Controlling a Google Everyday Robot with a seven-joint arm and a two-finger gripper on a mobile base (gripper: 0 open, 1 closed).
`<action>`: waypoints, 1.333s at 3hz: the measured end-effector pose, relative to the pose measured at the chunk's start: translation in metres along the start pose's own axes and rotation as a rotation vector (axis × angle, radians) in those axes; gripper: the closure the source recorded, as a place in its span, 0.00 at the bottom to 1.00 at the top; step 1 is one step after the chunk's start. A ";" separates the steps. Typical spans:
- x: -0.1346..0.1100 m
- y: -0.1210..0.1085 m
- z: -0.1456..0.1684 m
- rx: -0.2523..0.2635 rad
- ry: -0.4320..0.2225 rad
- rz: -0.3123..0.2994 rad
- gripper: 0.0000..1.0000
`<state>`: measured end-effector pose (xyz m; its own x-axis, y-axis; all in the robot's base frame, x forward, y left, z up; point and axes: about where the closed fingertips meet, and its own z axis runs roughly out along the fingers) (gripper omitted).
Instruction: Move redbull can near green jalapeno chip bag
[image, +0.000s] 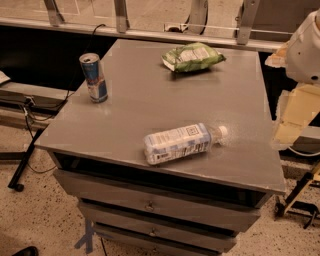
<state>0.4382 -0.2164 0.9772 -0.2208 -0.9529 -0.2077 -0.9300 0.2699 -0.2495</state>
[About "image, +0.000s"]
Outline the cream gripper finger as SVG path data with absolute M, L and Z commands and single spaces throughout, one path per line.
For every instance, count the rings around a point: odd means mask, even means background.
M 283 90 L 276 107 L 273 145 L 292 146 L 319 112 L 319 85 L 298 83 L 292 91 Z
M 265 64 L 273 68 L 285 68 L 287 49 L 288 44 L 284 43 L 276 52 L 267 57 Z

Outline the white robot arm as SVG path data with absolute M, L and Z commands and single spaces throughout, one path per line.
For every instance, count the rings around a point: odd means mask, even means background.
M 283 67 L 286 76 L 297 82 L 291 92 L 281 93 L 277 103 L 272 145 L 284 150 L 320 112 L 320 9 L 311 12 L 265 64 Z

